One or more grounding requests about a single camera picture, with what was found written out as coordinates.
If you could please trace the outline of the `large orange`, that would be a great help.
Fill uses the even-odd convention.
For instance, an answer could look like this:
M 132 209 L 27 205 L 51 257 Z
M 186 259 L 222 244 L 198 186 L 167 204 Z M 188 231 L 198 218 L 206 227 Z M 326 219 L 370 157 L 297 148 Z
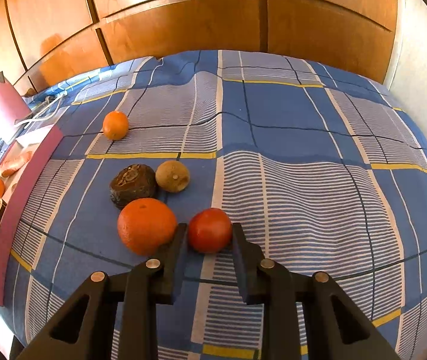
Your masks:
M 126 205 L 118 216 L 116 226 L 122 243 L 130 251 L 149 256 L 172 240 L 178 221 L 163 202 L 145 197 Z

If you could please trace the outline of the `red tomato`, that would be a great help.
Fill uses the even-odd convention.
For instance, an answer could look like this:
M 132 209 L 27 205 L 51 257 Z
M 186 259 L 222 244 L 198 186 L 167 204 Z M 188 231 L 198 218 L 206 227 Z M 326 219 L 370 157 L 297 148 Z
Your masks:
M 191 219 L 187 238 L 189 245 L 197 252 L 215 254 L 230 244 L 232 223 L 224 211 L 211 207 Z

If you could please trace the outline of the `small orange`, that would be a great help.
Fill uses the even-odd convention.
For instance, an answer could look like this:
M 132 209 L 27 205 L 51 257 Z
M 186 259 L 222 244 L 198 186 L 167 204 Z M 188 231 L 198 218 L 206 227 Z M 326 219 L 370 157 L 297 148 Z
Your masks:
M 111 141 L 123 139 L 129 131 L 129 120 L 121 111 L 111 111 L 104 117 L 103 134 Z

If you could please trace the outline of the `pink rimmed tray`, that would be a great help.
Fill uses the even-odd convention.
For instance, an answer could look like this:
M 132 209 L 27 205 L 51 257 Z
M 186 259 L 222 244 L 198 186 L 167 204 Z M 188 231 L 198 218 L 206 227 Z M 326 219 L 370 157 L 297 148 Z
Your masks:
M 55 125 L 40 127 L 13 141 L 1 160 L 11 160 L 24 152 L 30 151 L 30 161 L 5 181 L 5 193 L 0 202 L 0 306 L 3 305 L 4 289 L 8 260 L 12 243 L 26 206 L 43 168 L 57 145 L 63 138 L 62 132 Z

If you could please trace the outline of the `blue plaid tablecloth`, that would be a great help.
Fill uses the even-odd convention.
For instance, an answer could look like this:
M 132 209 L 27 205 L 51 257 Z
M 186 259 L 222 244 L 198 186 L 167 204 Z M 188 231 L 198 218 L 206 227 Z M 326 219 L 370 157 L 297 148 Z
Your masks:
M 95 271 L 141 258 L 109 192 L 131 164 L 191 181 L 159 198 L 209 207 L 292 272 L 328 272 L 402 359 L 427 358 L 427 139 L 379 83 L 312 61 L 231 50 L 144 57 L 49 88 L 63 138 L 21 214 L 0 315 L 27 343 Z M 111 111 L 129 131 L 103 134 Z

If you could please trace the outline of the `dark brown rotten fruit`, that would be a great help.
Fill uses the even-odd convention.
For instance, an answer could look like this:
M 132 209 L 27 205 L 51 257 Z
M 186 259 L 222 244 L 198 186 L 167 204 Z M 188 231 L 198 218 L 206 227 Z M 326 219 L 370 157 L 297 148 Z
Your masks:
M 122 210 L 139 198 L 155 197 L 157 183 L 150 166 L 134 163 L 122 169 L 110 182 L 110 198 Z

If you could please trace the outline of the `carrot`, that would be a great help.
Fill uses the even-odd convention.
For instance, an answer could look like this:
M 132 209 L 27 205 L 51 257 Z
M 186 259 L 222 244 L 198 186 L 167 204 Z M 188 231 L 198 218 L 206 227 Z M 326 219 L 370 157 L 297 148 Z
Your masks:
M 31 160 L 32 155 L 33 152 L 31 150 L 28 150 L 24 153 L 17 155 L 15 158 L 4 161 L 0 165 L 0 177 L 7 178 L 19 171 Z

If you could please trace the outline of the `tan round fruit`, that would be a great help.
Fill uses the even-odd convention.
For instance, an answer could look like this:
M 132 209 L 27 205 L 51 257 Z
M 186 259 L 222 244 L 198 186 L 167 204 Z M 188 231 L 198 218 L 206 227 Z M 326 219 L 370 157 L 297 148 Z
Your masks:
M 155 180 L 164 191 L 172 194 L 180 193 L 191 181 L 188 168 L 177 160 L 162 163 L 155 171 Z

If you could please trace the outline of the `pink electric kettle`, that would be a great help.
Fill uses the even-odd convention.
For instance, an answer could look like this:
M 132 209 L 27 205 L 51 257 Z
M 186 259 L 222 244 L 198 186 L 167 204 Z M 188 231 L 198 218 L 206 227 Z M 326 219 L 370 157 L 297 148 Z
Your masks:
M 0 137 L 12 133 L 17 123 L 31 116 L 31 110 L 14 86 L 0 72 Z

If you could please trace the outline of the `wooden wall panelling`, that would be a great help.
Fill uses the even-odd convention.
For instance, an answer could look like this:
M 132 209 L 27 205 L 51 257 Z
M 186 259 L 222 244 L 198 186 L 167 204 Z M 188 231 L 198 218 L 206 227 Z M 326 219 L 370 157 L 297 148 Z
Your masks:
M 0 72 L 24 94 L 96 68 L 245 50 L 382 81 L 397 0 L 0 0 Z

